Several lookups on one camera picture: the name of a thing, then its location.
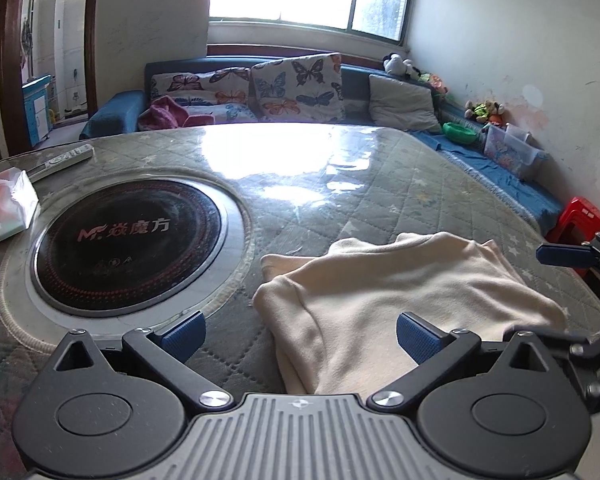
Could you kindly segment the butterfly cushion lying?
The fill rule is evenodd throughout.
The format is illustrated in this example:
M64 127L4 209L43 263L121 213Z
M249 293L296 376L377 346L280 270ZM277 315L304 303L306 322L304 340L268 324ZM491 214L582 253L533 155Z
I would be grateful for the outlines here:
M155 74L149 90L151 102L167 96L189 115L210 115L216 124L258 121L250 107L250 70L245 67Z

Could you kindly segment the butterfly cushion upright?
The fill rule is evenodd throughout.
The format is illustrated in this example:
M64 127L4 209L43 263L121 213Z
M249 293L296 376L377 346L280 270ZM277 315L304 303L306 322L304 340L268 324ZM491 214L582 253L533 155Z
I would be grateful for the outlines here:
M271 122L342 122L341 55L337 52L281 58L250 70L254 97Z

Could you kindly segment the green plastic bowl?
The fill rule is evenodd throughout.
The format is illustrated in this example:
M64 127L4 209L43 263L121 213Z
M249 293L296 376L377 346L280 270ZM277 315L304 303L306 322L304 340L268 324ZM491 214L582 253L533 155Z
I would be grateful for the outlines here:
M474 144L480 138L477 131L456 122L445 122L442 125L442 131L447 139L460 145Z

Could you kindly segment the panda plush toy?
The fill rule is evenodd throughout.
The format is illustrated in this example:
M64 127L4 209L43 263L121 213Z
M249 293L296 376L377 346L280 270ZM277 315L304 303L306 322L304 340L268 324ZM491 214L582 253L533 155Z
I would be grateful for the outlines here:
M393 52L382 59L382 66L386 74L408 79L418 79L420 70L418 70L411 60L404 58L399 53Z

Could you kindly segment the grey cushion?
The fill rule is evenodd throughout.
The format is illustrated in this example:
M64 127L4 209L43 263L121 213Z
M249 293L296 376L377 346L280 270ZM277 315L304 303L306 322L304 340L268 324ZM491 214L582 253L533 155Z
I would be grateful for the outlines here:
M428 88L377 75L368 76L368 83L368 111L376 125L402 131L441 131Z

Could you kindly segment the stuffed toys pile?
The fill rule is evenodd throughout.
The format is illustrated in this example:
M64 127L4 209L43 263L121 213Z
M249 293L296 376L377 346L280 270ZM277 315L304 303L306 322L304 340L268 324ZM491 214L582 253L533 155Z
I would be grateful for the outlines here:
M480 125L504 126L505 106L502 103L485 100L465 103L465 118L478 122Z

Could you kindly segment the brown door frame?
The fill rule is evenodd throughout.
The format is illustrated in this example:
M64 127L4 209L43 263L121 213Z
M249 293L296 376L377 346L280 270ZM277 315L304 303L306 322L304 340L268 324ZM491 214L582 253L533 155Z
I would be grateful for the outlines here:
M11 155L76 140L97 110L96 0L0 0L0 114ZM50 132L29 140L22 86L52 76Z

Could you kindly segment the red plastic stool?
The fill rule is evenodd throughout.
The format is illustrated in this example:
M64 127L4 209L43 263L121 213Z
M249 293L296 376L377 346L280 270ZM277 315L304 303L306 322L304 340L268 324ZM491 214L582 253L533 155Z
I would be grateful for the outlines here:
M545 244L588 245L596 258L592 268L571 268L583 274L600 273L600 210L584 197L573 197L560 215L556 226L546 236Z

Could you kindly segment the cream sweater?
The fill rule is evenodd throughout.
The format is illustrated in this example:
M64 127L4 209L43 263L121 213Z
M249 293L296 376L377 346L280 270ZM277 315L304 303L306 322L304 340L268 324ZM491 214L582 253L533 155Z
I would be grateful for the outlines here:
M498 341L509 328L565 330L555 301L526 284L488 240L402 233L387 245L346 238L325 255L266 255L253 307L271 331L289 394L368 398L415 367L396 340L414 312L448 332Z

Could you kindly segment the clear plastic storage box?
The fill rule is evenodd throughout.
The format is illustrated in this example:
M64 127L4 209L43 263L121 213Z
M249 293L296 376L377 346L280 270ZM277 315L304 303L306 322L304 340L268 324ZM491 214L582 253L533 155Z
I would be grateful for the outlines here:
M486 129L483 154L524 181L532 181L542 163L548 159L547 152L535 148L496 125L490 125Z

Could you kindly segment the black induction cooktop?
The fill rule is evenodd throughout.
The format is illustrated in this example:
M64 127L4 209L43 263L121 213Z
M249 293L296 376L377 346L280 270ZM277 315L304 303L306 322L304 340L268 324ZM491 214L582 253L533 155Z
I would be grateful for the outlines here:
M225 207L193 181L120 182L77 200L38 237L32 282L55 309L86 318L160 304L204 274L228 230Z

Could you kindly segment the tissue pack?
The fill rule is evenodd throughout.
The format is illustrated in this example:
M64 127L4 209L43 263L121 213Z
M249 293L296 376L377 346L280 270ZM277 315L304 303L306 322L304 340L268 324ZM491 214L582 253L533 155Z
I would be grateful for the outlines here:
M0 172L0 242L25 231L31 224L38 194L24 170Z

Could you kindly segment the white remote control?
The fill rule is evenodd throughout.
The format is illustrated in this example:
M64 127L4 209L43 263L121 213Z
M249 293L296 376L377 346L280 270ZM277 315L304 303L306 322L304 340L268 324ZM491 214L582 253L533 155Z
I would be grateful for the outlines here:
M41 181L52 174L57 174L59 171L76 166L80 162L90 160L95 151L91 144L85 143L76 148L72 148L65 153L47 159L38 166L27 171L27 176L31 183Z

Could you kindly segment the pink cloth on sofa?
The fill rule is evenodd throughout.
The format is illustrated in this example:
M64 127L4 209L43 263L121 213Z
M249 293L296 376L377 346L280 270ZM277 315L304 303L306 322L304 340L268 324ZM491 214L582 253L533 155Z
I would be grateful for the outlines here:
M190 114L185 107L162 96L152 102L148 109L138 116L137 128L140 131L155 131L189 127L211 126L215 119L210 114Z

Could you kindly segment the blue white cabinet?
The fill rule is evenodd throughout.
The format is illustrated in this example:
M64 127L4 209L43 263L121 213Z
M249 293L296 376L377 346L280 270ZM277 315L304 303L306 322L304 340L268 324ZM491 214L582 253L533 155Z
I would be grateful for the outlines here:
M32 146L38 145L50 132L47 88L51 82L52 76L44 75L22 86L27 129Z

